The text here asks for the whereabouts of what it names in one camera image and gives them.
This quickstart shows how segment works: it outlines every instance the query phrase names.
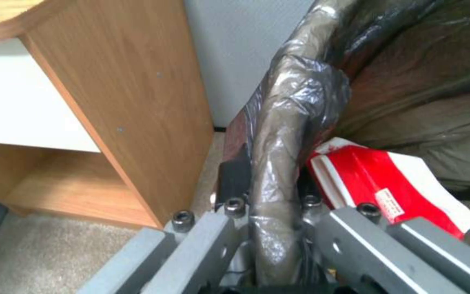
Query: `hex socket bolt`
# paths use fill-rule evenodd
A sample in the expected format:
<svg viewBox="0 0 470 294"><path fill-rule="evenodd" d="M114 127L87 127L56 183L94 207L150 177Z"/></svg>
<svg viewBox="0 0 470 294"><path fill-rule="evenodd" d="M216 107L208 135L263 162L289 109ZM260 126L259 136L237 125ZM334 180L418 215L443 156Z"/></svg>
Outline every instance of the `hex socket bolt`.
<svg viewBox="0 0 470 294"><path fill-rule="evenodd" d="M302 199L302 205L304 206L304 209L317 207L321 204L322 200L320 199L320 197L317 197L315 195L306 195L304 199Z"/></svg>
<svg viewBox="0 0 470 294"><path fill-rule="evenodd" d="M372 221L373 223L378 225L380 218L382 217L382 212L378 206L374 205L373 203L360 203L357 206L357 211L360 212L363 216L365 216L368 220Z"/></svg>
<svg viewBox="0 0 470 294"><path fill-rule="evenodd" d="M190 210L180 210L173 214L171 224L175 232L187 233L195 224L195 216Z"/></svg>
<svg viewBox="0 0 470 294"><path fill-rule="evenodd" d="M224 203L224 214L234 219L242 218L246 214L244 199L232 197Z"/></svg>

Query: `white label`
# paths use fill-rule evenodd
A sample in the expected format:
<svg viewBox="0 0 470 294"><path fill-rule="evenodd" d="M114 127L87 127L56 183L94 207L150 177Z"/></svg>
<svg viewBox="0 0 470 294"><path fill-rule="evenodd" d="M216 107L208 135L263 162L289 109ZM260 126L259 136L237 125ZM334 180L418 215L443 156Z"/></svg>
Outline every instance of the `white label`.
<svg viewBox="0 0 470 294"><path fill-rule="evenodd" d="M403 209L388 188L376 192L375 199L389 222L392 223L397 216L403 215Z"/></svg>

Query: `wooden desk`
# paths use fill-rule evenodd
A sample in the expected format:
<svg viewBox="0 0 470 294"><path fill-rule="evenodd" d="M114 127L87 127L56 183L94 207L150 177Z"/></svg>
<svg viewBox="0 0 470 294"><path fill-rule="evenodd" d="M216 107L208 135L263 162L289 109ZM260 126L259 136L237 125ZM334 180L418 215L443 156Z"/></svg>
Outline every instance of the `wooden desk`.
<svg viewBox="0 0 470 294"><path fill-rule="evenodd" d="M0 0L0 203L162 227L212 134L181 0Z"/></svg>

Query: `red and white label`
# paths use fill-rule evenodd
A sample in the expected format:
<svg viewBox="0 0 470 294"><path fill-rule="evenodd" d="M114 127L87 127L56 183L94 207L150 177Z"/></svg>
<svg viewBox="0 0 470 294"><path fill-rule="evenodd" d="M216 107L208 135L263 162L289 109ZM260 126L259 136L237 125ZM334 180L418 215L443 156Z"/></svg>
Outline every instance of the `red and white label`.
<svg viewBox="0 0 470 294"><path fill-rule="evenodd" d="M423 217L457 238L470 229L470 210L421 158L334 138L320 145L307 165L330 207L373 203L390 223Z"/></svg>

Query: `wrapped pipe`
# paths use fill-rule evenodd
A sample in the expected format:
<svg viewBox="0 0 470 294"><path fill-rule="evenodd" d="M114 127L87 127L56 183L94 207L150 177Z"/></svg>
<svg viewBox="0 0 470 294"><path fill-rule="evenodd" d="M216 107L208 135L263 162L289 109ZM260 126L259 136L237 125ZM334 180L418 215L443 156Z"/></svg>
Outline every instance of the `wrapped pipe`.
<svg viewBox="0 0 470 294"><path fill-rule="evenodd" d="M350 99L349 79L335 66L354 76L384 41L433 3L317 0L273 57L243 110L252 150L250 234L260 285L313 281L306 274L295 183L298 167L328 137Z"/></svg>

